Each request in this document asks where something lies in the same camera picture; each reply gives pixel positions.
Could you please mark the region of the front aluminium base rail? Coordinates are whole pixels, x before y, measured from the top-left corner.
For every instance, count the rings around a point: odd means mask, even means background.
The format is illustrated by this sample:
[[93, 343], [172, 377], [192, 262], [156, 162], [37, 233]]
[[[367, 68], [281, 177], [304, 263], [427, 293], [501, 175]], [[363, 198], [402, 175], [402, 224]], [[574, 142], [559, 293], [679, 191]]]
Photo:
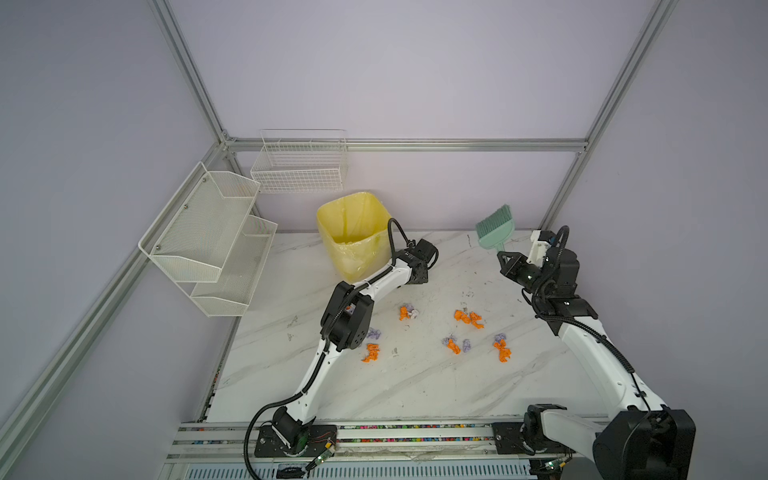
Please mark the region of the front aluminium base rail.
[[597, 479], [587, 457], [559, 444], [530, 453], [522, 418], [332, 421], [334, 431], [298, 455], [276, 435], [246, 423], [184, 423], [161, 467], [162, 479], [278, 479], [320, 463], [309, 479]]

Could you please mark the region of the aluminium frame corner post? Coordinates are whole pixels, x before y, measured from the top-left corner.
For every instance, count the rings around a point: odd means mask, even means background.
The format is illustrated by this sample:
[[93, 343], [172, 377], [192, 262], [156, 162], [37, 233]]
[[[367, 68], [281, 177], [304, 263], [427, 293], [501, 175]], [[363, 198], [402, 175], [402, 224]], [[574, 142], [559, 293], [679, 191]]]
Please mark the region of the aluminium frame corner post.
[[677, 4], [676, 0], [659, 0], [654, 3], [587, 132], [585, 137], [586, 145], [575, 153], [573, 161], [538, 225], [539, 229], [551, 229], [554, 226], [555, 220], [586, 169], [611, 120], [629, 92], [640, 68], [673, 14]]

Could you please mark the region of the purple orange scrap middle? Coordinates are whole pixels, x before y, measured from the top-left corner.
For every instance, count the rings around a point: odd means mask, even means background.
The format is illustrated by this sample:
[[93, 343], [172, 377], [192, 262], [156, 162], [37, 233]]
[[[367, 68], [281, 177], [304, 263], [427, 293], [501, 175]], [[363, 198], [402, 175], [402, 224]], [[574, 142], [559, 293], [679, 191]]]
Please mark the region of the purple orange scrap middle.
[[454, 336], [448, 336], [442, 339], [442, 344], [456, 355], [468, 353], [472, 349], [471, 341], [468, 338], [457, 339]]

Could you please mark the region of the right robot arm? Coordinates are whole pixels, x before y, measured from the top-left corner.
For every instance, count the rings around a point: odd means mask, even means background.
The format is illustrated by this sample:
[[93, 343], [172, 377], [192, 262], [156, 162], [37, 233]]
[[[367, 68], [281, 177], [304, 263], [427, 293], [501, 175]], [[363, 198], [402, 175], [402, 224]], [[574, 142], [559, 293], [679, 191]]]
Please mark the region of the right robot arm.
[[529, 253], [496, 245], [501, 274], [518, 284], [535, 318], [573, 353], [607, 412], [601, 425], [559, 404], [532, 404], [520, 442], [530, 455], [559, 444], [593, 462], [604, 479], [685, 479], [696, 425], [647, 386], [609, 339], [599, 315], [577, 293], [580, 262], [567, 247], [570, 230], [537, 230]]

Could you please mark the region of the orange purple scrap right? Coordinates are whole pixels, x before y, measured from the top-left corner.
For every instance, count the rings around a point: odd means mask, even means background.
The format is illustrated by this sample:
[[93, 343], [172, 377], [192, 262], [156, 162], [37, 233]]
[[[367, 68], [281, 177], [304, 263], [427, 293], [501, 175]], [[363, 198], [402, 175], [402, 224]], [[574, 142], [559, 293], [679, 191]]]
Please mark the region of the orange purple scrap right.
[[507, 363], [511, 357], [511, 350], [507, 345], [507, 337], [504, 333], [497, 334], [494, 337], [494, 348], [498, 351], [498, 358], [501, 363]]

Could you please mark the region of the yellow lined trash bin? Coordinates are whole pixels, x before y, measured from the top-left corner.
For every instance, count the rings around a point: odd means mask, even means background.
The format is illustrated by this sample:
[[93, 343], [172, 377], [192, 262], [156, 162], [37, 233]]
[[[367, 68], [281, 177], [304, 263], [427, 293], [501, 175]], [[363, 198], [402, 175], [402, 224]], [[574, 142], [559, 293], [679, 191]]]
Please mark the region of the yellow lined trash bin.
[[349, 283], [372, 276], [390, 262], [389, 211], [370, 192], [357, 192], [322, 205], [316, 223], [330, 260]]

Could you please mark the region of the orange purple scrap centre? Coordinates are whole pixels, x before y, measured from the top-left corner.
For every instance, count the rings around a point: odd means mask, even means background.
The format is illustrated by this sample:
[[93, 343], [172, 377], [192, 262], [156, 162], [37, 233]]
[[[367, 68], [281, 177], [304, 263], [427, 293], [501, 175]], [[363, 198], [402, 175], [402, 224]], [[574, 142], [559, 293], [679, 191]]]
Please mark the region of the orange purple scrap centre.
[[412, 304], [403, 304], [399, 308], [399, 320], [415, 319], [420, 312]]

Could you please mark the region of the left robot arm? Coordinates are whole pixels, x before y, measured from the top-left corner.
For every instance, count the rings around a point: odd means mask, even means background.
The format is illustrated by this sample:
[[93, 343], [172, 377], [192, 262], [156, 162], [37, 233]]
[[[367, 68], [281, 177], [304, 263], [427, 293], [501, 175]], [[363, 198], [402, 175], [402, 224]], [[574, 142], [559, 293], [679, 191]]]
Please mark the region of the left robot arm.
[[250, 478], [259, 477], [251, 462], [255, 452], [251, 435], [259, 418], [271, 410], [273, 416], [265, 425], [276, 434], [288, 455], [302, 453], [310, 444], [324, 383], [334, 364], [367, 338], [375, 302], [405, 285], [428, 282], [429, 271], [439, 259], [438, 248], [424, 238], [409, 238], [394, 218], [387, 222], [387, 240], [390, 258], [385, 266], [364, 280], [342, 281], [334, 288], [321, 315], [320, 340], [313, 361], [296, 392], [261, 407], [250, 420], [243, 440], [243, 461]]

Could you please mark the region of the aluminium table edge rail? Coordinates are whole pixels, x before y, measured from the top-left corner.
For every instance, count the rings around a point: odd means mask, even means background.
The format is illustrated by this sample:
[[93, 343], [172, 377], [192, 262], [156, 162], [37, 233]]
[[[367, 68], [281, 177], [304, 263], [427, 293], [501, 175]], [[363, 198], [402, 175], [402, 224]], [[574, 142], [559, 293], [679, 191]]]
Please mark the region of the aluminium table edge rail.
[[531, 294], [531, 305], [536, 317], [576, 356], [613, 417], [635, 403], [635, 370], [609, 340], [597, 312], [576, 293], [580, 264], [576, 254], [566, 248], [568, 235], [566, 226], [556, 233], [546, 254], [555, 259], [555, 268]]

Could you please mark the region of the green hand brush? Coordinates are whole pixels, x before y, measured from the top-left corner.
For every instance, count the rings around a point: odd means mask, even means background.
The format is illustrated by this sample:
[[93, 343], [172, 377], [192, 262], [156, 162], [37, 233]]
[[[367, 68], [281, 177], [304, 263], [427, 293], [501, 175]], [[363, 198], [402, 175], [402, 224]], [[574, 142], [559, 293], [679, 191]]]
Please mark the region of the green hand brush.
[[515, 221], [510, 206], [504, 204], [475, 225], [478, 244], [486, 250], [501, 252], [512, 237]]

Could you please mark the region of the aluminium frame back beam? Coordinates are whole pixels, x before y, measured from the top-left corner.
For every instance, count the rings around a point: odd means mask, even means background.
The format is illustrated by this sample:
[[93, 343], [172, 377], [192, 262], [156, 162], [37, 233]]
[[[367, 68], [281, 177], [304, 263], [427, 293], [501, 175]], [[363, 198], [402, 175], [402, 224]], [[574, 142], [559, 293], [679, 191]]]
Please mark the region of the aluminium frame back beam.
[[227, 142], [234, 151], [258, 151], [267, 146], [345, 147], [348, 152], [581, 152], [589, 143], [573, 138], [469, 138], [469, 139], [272, 139], [235, 138]]

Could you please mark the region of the white mesh two-tier shelf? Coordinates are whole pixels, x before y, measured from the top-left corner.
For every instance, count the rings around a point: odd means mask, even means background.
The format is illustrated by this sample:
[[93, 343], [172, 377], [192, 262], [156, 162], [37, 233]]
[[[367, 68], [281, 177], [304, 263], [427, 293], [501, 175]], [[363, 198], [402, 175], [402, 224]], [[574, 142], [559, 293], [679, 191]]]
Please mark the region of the white mesh two-tier shelf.
[[197, 164], [138, 242], [208, 317], [249, 309], [277, 224], [255, 214], [260, 184]]

